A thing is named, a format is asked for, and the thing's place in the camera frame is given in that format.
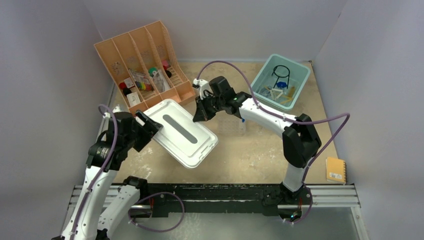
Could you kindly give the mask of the clear test tube rack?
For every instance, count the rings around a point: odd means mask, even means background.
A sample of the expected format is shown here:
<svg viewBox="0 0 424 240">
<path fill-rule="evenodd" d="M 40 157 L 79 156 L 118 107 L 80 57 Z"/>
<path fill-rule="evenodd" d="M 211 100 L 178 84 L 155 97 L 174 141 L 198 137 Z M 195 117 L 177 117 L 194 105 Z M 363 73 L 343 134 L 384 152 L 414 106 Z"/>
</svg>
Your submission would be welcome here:
<svg viewBox="0 0 424 240">
<path fill-rule="evenodd" d="M 221 135 L 242 136 L 247 132 L 245 122 L 240 118 L 221 118 L 218 120 L 217 131 Z"/>
</svg>

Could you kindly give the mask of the white plastic bin lid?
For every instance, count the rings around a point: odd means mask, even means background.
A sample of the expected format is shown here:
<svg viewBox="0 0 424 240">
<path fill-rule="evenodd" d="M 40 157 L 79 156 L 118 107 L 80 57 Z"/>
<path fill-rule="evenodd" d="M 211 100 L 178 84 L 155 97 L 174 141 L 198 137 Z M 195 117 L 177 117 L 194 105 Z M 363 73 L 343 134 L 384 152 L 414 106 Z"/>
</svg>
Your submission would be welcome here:
<svg viewBox="0 0 424 240">
<path fill-rule="evenodd" d="M 153 139 L 187 169 L 198 167 L 218 145 L 218 137 L 173 99 L 165 99 L 144 112 L 163 128 Z"/>
</svg>

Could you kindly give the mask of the blue hexagonal plastic piece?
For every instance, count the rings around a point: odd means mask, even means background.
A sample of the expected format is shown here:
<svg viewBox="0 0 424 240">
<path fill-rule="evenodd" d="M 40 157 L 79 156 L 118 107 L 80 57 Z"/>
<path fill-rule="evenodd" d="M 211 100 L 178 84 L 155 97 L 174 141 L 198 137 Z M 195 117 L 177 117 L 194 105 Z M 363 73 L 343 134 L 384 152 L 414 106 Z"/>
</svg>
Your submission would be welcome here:
<svg viewBox="0 0 424 240">
<path fill-rule="evenodd" d="M 279 81 L 275 85 L 278 89 L 286 89 L 288 87 L 288 84 L 283 81 Z"/>
</svg>

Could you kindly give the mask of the brown test tube brush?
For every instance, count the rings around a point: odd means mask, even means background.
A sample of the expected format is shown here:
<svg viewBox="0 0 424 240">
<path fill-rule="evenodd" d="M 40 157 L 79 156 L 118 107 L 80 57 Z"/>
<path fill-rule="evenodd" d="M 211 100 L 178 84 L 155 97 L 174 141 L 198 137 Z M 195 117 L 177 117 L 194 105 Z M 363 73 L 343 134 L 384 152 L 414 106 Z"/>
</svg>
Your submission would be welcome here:
<svg viewBox="0 0 424 240">
<path fill-rule="evenodd" d="M 292 101 L 292 100 L 293 100 L 293 96 L 294 96 L 294 94 L 295 94 L 295 91 L 296 91 L 295 86 L 292 86 L 292 87 L 289 89 L 288 93 L 286 94 L 286 98 L 287 98 L 287 100 L 288 100 L 288 101 Z"/>
</svg>

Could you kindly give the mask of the amber rubber tubing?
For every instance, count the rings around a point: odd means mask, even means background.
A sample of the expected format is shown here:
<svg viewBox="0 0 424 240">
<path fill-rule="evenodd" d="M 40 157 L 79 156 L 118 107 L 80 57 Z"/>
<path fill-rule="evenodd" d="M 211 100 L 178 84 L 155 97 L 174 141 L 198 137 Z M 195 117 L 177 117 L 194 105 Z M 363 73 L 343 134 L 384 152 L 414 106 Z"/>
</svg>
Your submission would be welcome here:
<svg viewBox="0 0 424 240">
<path fill-rule="evenodd" d="M 290 102 L 292 102 L 292 101 L 293 101 L 293 99 L 294 99 L 294 95 L 293 95 L 293 94 L 291 94 L 291 95 L 284 95 L 284 94 L 283 94 L 283 95 L 281 95 L 280 97 L 281 97 L 281 98 L 283 98 L 283 100 L 279 102 L 281 105 L 284 105 L 284 104 L 290 103 Z"/>
</svg>

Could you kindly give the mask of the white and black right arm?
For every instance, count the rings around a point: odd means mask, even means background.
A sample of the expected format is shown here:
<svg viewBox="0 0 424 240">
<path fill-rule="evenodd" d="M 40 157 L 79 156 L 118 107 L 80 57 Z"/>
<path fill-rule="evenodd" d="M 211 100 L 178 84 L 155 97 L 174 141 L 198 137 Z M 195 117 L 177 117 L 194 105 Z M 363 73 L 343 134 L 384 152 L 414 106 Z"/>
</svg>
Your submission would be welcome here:
<svg viewBox="0 0 424 240">
<path fill-rule="evenodd" d="M 307 164 L 322 145 L 311 118 L 306 114 L 294 116 L 263 106 L 249 93 L 235 92 L 223 76 L 211 81 L 194 79 L 192 87 L 199 93 L 195 98 L 193 122 L 207 122 L 216 113 L 224 111 L 239 119 L 255 122 L 281 138 L 288 166 L 280 196 L 288 204 L 298 200 Z"/>
</svg>

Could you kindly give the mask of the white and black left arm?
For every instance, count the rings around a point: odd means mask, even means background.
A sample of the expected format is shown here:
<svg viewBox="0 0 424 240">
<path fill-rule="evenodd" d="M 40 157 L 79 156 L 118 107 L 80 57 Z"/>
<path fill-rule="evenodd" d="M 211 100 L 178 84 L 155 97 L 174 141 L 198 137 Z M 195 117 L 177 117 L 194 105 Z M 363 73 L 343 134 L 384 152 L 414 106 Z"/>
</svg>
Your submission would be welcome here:
<svg viewBox="0 0 424 240">
<path fill-rule="evenodd" d="M 131 204 L 142 205 L 149 199 L 147 180 L 129 176 L 123 182 L 123 191 L 104 207 L 129 150 L 140 152 L 164 126 L 139 110 L 135 115 L 118 111 L 105 117 L 108 127 L 88 150 L 82 190 L 58 240 L 110 240 Z"/>
</svg>

